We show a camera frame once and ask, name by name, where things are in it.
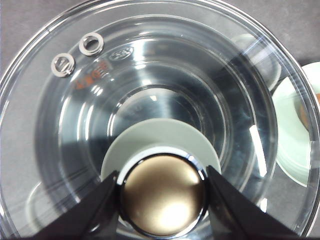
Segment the metal ring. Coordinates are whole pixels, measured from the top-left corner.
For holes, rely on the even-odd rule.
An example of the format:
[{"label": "metal ring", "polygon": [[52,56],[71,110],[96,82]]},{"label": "metal ring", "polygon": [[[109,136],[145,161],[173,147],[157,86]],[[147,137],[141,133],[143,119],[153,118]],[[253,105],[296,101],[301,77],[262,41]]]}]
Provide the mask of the metal ring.
[{"label": "metal ring", "polygon": [[69,53],[59,53],[51,62],[51,71],[59,78],[72,74],[75,69],[75,59]]},{"label": "metal ring", "polygon": [[[97,45],[95,48],[89,49],[88,45],[93,41],[97,42]],[[104,39],[100,34],[96,32],[87,33],[81,38],[79,42],[79,50],[82,54],[86,56],[97,55],[102,51],[103,48],[104,48]]]}]

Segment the clear glass bowl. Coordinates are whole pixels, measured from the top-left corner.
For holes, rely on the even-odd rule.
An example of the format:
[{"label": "clear glass bowl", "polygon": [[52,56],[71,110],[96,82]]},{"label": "clear glass bowl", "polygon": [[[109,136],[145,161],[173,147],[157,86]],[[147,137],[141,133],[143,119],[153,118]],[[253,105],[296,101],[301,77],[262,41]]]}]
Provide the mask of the clear glass bowl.
[{"label": "clear glass bowl", "polygon": [[[104,47],[86,56],[78,44],[91,32]],[[51,72],[59,53],[75,60],[68,77]],[[0,97],[3,236],[30,236],[81,201],[99,184],[114,139],[151,118],[201,131],[222,175],[297,234],[308,234],[315,220],[315,94],[279,41],[224,2],[80,4],[27,43],[4,74]],[[205,217],[186,238],[211,231]],[[121,222],[117,232],[142,237]]]}]

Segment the gray tabletop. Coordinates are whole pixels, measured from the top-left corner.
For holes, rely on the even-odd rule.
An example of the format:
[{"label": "gray tabletop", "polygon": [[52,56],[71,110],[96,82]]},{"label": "gray tabletop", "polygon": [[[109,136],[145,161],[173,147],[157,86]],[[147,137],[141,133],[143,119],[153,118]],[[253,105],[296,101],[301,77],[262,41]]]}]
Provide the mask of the gray tabletop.
[{"label": "gray tabletop", "polygon": [[[1,75],[50,19],[80,0],[1,0]],[[301,65],[320,61],[320,0],[226,0],[264,24]],[[320,218],[312,236],[320,236]]]}]

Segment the gold metal disc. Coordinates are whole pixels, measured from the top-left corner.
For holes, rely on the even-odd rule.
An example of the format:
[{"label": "gold metal disc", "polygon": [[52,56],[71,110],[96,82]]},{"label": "gold metal disc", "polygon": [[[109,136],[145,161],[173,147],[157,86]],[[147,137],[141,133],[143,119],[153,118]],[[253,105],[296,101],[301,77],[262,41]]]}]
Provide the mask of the gold metal disc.
[{"label": "gold metal disc", "polygon": [[177,156],[157,155],[129,173],[121,201],[126,217],[141,232],[173,236],[197,222],[204,194],[193,166]]}]

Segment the white dish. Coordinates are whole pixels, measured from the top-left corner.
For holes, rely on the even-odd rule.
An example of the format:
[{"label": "white dish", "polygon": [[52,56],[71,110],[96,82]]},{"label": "white dish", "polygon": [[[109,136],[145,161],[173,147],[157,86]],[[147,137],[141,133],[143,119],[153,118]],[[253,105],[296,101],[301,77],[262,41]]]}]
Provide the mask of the white dish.
[{"label": "white dish", "polygon": [[123,131],[109,147],[101,168],[101,180],[120,171],[137,153],[148,147],[168,146],[192,154],[203,167],[213,166],[221,173],[218,155],[207,138],[193,126],[175,119],[153,118]]},{"label": "white dish", "polygon": [[[320,62],[302,68],[315,93],[320,93]],[[307,187],[310,171],[310,136],[298,116],[299,97],[289,78],[285,78],[277,87],[272,99],[278,122],[276,162],[293,181]]]}]

